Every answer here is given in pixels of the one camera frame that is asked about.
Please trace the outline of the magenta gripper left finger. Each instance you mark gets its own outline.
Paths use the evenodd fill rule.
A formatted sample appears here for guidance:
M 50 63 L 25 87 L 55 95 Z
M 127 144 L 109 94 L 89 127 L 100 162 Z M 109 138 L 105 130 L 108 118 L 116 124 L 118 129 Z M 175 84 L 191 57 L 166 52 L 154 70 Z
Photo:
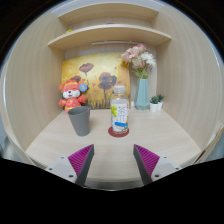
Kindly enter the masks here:
M 85 184 L 87 174 L 94 156 L 94 145 L 86 146 L 68 157 L 68 160 L 76 172 L 75 183 L 79 186 Z

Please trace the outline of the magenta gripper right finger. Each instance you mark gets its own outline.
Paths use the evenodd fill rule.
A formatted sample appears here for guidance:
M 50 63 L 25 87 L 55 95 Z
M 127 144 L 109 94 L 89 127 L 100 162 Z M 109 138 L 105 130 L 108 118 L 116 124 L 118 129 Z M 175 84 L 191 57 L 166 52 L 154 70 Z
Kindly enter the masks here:
M 138 165 L 140 176 L 144 185 L 152 182 L 152 173 L 160 159 L 158 155 L 149 151 L 148 149 L 134 145 L 133 155 Z

